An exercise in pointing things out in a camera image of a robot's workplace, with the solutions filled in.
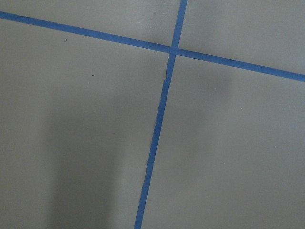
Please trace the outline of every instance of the horizontal blue line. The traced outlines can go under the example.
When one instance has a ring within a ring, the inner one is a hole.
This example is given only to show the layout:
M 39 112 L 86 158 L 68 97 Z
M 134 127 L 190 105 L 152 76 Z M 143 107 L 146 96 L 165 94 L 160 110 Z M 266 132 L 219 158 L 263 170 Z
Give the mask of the horizontal blue line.
M 21 22 L 21 23 L 25 23 L 25 24 L 45 27 L 45 28 L 49 28 L 49 29 L 75 33 L 78 35 L 93 37 L 93 38 L 97 38 L 97 39 L 101 39 L 101 40 L 132 45 L 132 46 L 136 46 L 136 47 L 146 48 L 146 49 L 165 52 L 165 53 L 171 53 L 175 50 L 175 48 L 171 49 L 169 46 L 166 46 L 166 45 L 141 41 L 141 40 L 137 40 L 137 39 L 133 39 L 133 38 L 122 37 L 122 36 L 113 35 L 113 34 L 109 34 L 109 33 L 94 31 L 94 30 L 88 30 L 88 29 L 65 25 L 65 24 L 59 24 L 59 23 L 55 23 L 55 22 L 51 22 L 51 21 L 44 21 L 44 20 L 35 19 L 35 18 L 23 17 L 23 16 L 19 16 L 19 15 L 7 13 L 7 12 L 2 12 L 2 11 L 0 11 L 0 18 L 7 19 L 10 21 L 17 21 L 17 22 Z M 202 60 L 202 61 L 223 64 L 223 65 L 227 65 L 227 66 L 231 66 L 231 67 L 235 67 L 235 68 L 241 68 L 241 69 L 246 69 L 246 70 L 250 70 L 250 71 L 254 71 L 254 72 L 265 73 L 265 74 L 269 74 L 269 75 L 275 75 L 275 76 L 280 76 L 280 77 L 284 77 L 287 79 L 293 79 L 293 80 L 305 82 L 305 75 L 303 75 L 303 74 L 292 73 L 292 72 L 288 72 L 288 71 L 284 71 L 284 70 L 265 67 L 265 66 L 247 63 L 247 62 L 243 62 L 243 61 L 231 60 L 231 59 L 227 59 L 224 57 L 218 57 L 218 56 L 208 55 L 208 54 L 204 54 L 204 53 L 200 53 L 200 52 L 193 52 L 193 51 L 184 50 L 184 49 L 177 49 L 177 51 L 175 50 L 175 53 L 176 53 L 176 55 L 179 55 L 179 56 L 184 56 L 184 57 L 189 57 L 189 58 L 198 59 L 198 60 Z
M 275 68 L 260 66 L 253 63 L 235 61 L 224 57 L 213 56 L 213 55 L 203 54 L 200 52 L 184 50 L 184 49 L 178 49 L 177 55 L 305 82 L 305 75 L 278 70 Z
M 65 24 L 59 24 L 56 22 L 51 22 L 51 21 L 45 21 L 45 20 L 40 20 L 36 18 L 29 18 L 29 17 L 23 17 L 19 16 L 16 14 L 12 13 L 6 13 L 0 11 L 0 18 L 2 19 L 7 19 L 11 21 L 17 21 L 25 24 L 31 24 L 31 25 L 36 25 L 44 28 L 49 28 L 53 30 L 60 30 L 64 32 L 70 32 L 70 33 L 75 33 L 78 35 L 83 35 L 87 37 L 93 37 L 97 39 L 102 39 L 106 41 L 111 41 L 111 42 L 117 42 L 117 43 L 122 43 L 122 44 L 128 44 L 136 47 L 141 47 L 145 49 L 150 49 L 150 50 L 155 50 L 155 51 L 160 51 L 160 52 L 170 52 L 170 47 L 162 44 L 156 44 L 152 42 L 145 42 L 133 38 L 127 38 L 127 37 L 122 37 L 118 35 L 113 35 L 105 32 L 99 32 L 99 31 L 94 31 L 94 30 L 88 30 L 80 27 L 75 27 L 75 26 L 70 26 L 70 25 L 65 25 Z

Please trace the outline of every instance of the floor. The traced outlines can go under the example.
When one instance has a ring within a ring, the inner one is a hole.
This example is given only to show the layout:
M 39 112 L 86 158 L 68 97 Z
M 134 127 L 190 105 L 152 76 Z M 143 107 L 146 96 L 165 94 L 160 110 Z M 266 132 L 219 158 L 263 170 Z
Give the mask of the floor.
M 304 9 L 2 0 L 0 228 L 303 229 Z

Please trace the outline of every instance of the gray floor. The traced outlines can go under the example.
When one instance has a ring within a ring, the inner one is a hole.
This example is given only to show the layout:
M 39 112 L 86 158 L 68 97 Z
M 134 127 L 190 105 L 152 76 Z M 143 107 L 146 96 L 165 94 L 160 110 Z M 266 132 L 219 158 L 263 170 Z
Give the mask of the gray floor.
M 178 8 L 0 2 L 164 45 Z M 304 9 L 189 0 L 179 47 L 305 74 Z M 0 228 L 133 228 L 168 54 L 3 19 L 0 31 Z M 142 228 L 305 228 L 304 97 L 304 82 L 177 57 Z

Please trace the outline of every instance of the blue tape strip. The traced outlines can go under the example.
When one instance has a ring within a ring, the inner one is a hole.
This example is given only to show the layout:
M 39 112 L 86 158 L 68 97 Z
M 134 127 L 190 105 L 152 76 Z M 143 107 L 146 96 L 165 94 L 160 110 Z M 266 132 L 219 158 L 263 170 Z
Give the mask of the blue tape strip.
M 305 75 L 302 74 L 287 72 L 242 61 L 235 61 L 224 57 L 213 56 L 184 49 L 178 49 L 177 55 L 305 82 Z
M 147 200 L 149 186 L 150 186 L 150 182 L 151 182 L 151 178 L 152 178 L 152 174 L 153 174 L 153 164 L 154 164 L 154 160 L 156 158 L 157 147 L 158 147 L 158 143 L 159 143 L 159 137 L 160 137 L 161 127 L 162 127 L 162 122 L 163 122 L 163 117 L 164 117 L 164 112 L 165 112 L 165 107 L 166 107 L 166 102 L 167 102 L 168 90 L 169 90 L 169 86 L 171 84 L 173 68 L 174 68 L 175 59 L 176 59 L 176 50 L 177 50 L 177 47 L 179 44 L 186 5 L 187 5 L 187 0 L 180 1 L 179 11 L 178 11 L 177 20 L 176 20 L 176 26 L 175 26 L 175 30 L 174 30 L 174 34 L 173 34 L 171 52 L 169 54 L 168 62 L 167 62 L 166 79 L 165 79 L 165 81 L 163 83 L 163 87 L 162 87 L 160 104 L 158 107 L 158 113 L 157 113 L 157 118 L 156 118 L 156 125 L 155 125 L 154 131 L 153 131 L 153 136 L 152 136 L 153 139 L 152 139 L 151 148 L 150 148 L 149 156 L 148 156 L 148 160 L 147 160 L 146 176 L 145 176 L 145 180 L 144 180 L 144 183 L 142 186 L 142 191 L 141 191 L 137 216 L 136 216 L 136 220 L 135 220 L 135 224 L 134 224 L 134 229 L 141 229 L 141 226 L 142 226 L 142 221 L 143 221 L 144 211 L 145 211 L 145 206 L 146 206 L 146 200 Z
M 70 25 L 64 25 L 64 24 L 59 24 L 51 21 L 45 21 L 45 20 L 40 20 L 36 18 L 29 18 L 29 17 L 23 17 L 19 16 L 16 14 L 12 13 L 6 13 L 0 11 L 0 18 L 2 19 L 7 19 L 11 21 L 17 21 L 25 24 L 31 24 L 31 25 L 36 25 L 44 28 L 49 28 L 53 30 L 60 30 L 64 32 L 70 32 L 70 33 L 75 33 L 78 35 L 83 35 L 87 37 L 93 37 L 97 39 L 102 39 L 106 41 L 111 41 L 111 42 L 117 42 L 117 43 L 122 43 L 122 44 L 128 44 L 136 47 L 141 47 L 145 49 L 150 49 L 150 50 L 155 50 L 155 51 L 160 51 L 160 52 L 170 52 L 170 47 L 166 45 L 161 45 L 161 44 L 156 44 L 152 42 L 145 42 L 133 38 L 127 38 L 127 37 L 122 37 L 118 35 L 113 35 L 105 32 L 99 32 L 99 31 L 94 31 L 94 30 L 88 30 L 80 27 L 75 27 L 75 26 L 70 26 Z

